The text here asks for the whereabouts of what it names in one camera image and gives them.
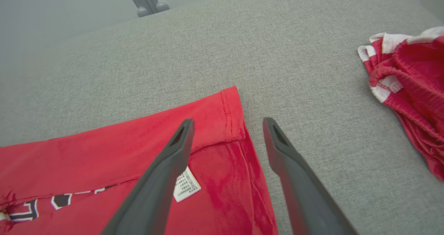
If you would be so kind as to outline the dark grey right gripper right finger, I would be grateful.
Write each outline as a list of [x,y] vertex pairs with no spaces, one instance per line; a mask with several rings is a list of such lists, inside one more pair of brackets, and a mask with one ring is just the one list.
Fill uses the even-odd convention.
[[356,235],[357,231],[273,118],[263,119],[271,169],[281,181],[295,235]]

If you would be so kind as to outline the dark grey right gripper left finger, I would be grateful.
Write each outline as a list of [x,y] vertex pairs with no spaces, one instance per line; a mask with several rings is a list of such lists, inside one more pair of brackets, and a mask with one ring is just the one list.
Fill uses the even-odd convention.
[[184,120],[102,230],[103,235],[163,235],[176,181],[187,168],[195,123]]

